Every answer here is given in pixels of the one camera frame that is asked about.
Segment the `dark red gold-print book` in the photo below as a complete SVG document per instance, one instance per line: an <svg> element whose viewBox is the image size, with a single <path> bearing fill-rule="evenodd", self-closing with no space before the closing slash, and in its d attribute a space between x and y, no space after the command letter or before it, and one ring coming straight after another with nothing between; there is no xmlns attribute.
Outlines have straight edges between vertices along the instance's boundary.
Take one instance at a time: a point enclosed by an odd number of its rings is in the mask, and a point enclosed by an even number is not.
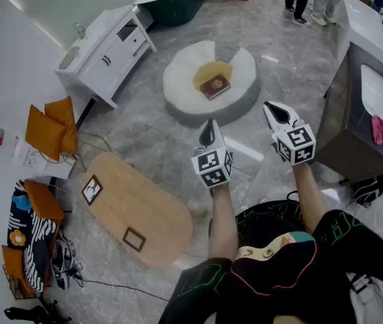
<svg viewBox="0 0 383 324"><path fill-rule="evenodd" d="M212 100L224 91L230 89L230 87L231 83L222 74L218 74L203 83L200 86L200 91L208 100Z"/></svg>

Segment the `dark wooden vanity cabinet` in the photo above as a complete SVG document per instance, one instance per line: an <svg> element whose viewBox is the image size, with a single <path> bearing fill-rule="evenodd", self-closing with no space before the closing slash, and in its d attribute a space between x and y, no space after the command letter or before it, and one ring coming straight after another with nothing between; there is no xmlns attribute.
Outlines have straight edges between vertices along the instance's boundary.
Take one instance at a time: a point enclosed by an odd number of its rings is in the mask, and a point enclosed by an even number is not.
<svg viewBox="0 0 383 324"><path fill-rule="evenodd" d="M383 144L374 143L372 115L362 99L363 67L369 67L383 79L383 63L350 44L324 95L316 137L315 160L351 183L383 174Z"/></svg>

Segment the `blue pillow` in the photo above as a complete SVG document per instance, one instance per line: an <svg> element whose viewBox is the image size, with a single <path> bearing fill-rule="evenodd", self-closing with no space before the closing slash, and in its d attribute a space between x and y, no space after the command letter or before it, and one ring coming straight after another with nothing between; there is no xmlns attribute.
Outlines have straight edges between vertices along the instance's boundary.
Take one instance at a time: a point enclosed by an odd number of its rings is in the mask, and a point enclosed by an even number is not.
<svg viewBox="0 0 383 324"><path fill-rule="evenodd" d="M15 206L22 211L31 211L32 210L32 204L30 202L30 199L25 196L13 196L12 202L15 204Z"/></svg>

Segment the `white round beanbag seat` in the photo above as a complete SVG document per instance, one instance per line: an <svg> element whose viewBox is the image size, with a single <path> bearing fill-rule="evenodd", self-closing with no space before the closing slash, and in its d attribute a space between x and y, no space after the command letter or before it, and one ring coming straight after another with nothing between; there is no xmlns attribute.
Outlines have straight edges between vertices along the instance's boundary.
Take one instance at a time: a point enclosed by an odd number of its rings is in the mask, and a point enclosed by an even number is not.
<svg viewBox="0 0 383 324"><path fill-rule="evenodd" d="M210 61L233 67L230 89L212 100L193 85L198 68ZM167 112L180 124L198 128L212 118L227 125L247 113L260 94L258 62L237 44L203 40L175 54L163 73L163 92Z"/></svg>

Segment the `orange cushion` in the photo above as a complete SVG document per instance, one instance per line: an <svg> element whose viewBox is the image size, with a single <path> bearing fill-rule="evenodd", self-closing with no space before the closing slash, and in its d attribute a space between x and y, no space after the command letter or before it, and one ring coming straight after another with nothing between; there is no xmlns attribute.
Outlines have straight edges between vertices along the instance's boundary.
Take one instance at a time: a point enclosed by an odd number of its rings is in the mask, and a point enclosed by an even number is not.
<svg viewBox="0 0 383 324"><path fill-rule="evenodd" d="M6 275L18 279L28 294L35 295L34 289L28 284L24 275L23 252L15 248L2 246L2 253Z"/></svg>
<svg viewBox="0 0 383 324"><path fill-rule="evenodd" d="M45 104L45 114L65 127L61 141L61 152L78 152L78 131L73 113L73 104L70 96Z"/></svg>
<svg viewBox="0 0 383 324"><path fill-rule="evenodd" d="M65 130L65 126L46 116L34 105L30 106L25 135L30 146L50 159L59 161Z"/></svg>

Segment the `brown frame with drawing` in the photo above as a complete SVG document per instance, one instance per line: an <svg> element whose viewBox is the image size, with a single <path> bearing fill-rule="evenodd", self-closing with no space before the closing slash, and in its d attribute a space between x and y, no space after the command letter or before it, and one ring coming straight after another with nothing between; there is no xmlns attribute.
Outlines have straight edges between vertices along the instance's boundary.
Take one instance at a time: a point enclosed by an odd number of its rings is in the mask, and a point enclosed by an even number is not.
<svg viewBox="0 0 383 324"><path fill-rule="evenodd" d="M98 178L93 175L81 191L86 204L90 206L95 201L97 196L102 192L102 190L103 186L99 182Z"/></svg>

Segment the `dark green bathtub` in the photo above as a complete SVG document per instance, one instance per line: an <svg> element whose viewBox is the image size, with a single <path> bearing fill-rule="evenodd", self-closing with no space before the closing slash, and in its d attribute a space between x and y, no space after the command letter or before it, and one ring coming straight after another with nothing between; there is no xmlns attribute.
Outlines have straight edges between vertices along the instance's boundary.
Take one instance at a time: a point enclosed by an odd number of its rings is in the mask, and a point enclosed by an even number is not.
<svg viewBox="0 0 383 324"><path fill-rule="evenodd" d="M161 26L180 26L190 22L203 0L137 0L135 5L146 9Z"/></svg>

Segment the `black backpack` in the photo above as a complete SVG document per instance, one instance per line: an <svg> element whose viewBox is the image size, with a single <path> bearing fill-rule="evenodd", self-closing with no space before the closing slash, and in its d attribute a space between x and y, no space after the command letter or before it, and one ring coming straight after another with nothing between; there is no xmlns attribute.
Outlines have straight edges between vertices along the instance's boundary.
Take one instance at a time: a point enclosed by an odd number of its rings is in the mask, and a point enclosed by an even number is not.
<svg viewBox="0 0 383 324"><path fill-rule="evenodd" d="M363 207L370 207L382 195L383 174L351 184L351 198L353 202Z"/></svg>

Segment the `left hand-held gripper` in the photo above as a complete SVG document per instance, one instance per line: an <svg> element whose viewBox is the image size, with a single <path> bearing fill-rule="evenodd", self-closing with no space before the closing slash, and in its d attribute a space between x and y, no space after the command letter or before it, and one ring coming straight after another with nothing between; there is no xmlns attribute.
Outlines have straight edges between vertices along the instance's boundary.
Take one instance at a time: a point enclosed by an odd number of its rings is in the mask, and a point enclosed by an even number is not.
<svg viewBox="0 0 383 324"><path fill-rule="evenodd" d="M213 188L231 180L233 160L227 150L223 134L215 119L209 119L199 136L203 147L221 146L191 158L194 171L203 185Z"/></svg>

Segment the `black white equipment pile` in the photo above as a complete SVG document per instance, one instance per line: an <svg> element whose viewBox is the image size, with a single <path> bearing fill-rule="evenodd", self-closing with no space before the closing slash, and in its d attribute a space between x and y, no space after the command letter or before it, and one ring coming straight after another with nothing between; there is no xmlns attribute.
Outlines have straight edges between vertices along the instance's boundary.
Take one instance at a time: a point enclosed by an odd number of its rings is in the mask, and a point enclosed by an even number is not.
<svg viewBox="0 0 383 324"><path fill-rule="evenodd" d="M82 264L76 259L76 249L73 242L64 238L57 238L51 259L51 271L59 288L68 289L71 279L83 288L84 281L81 270Z"/></svg>

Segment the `plain brown picture frame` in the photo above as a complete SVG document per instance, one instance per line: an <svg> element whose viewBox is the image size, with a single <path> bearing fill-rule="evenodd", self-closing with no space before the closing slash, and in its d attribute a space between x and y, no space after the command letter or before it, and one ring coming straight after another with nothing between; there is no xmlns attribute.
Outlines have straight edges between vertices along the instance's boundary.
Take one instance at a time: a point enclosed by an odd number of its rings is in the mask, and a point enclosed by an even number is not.
<svg viewBox="0 0 383 324"><path fill-rule="evenodd" d="M146 237L144 237L141 233L137 232L132 227L127 227L122 241L125 242L129 247L134 249L136 252L141 252L143 246L146 242Z"/></svg>

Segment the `person's black printed shirt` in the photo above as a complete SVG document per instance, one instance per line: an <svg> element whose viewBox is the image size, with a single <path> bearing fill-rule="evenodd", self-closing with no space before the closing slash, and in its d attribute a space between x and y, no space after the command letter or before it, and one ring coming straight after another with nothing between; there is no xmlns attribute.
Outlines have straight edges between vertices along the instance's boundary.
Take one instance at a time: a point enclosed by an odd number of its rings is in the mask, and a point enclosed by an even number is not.
<svg viewBox="0 0 383 324"><path fill-rule="evenodd" d="M236 217L234 259L211 258L180 275L158 324L382 324L383 239L342 210L305 230L296 200Z"/></svg>

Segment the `yellow seat cushion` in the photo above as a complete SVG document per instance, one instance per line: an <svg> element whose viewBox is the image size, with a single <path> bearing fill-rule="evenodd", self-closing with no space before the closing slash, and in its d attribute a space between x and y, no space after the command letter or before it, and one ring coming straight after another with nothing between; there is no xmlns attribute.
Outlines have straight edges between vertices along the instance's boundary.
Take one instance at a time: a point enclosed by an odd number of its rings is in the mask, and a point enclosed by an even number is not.
<svg viewBox="0 0 383 324"><path fill-rule="evenodd" d="M233 67L230 63L223 61L210 61L200 66L193 77L193 85L196 90L200 90L200 86L212 79L213 77L222 74L228 81L231 80Z"/></svg>

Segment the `person's right forearm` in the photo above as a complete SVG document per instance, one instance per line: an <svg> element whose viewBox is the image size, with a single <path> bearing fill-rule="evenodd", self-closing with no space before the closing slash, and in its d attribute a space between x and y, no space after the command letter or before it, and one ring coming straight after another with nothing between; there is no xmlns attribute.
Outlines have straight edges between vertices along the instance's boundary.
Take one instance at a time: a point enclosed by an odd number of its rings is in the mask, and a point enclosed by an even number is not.
<svg viewBox="0 0 383 324"><path fill-rule="evenodd" d="M328 212L328 207L322 198L310 166L307 163L300 163L292 166L292 170L305 230L312 234Z"/></svg>

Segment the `wooden coffee table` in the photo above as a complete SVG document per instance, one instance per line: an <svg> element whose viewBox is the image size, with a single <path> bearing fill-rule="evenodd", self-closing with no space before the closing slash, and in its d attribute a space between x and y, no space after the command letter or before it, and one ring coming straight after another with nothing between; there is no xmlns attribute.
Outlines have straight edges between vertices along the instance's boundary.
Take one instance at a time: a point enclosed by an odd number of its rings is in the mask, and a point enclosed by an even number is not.
<svg viewBox="0 0 383 324"><path fill-rule="evenodd" d="M187 207L114 153L103 152L93 159L83 187L93 175L103 186L95 201L86 204L96 220L149 267L175 263L192 238ZM122 241L127 227L146 237L141 252Z"/></svg>

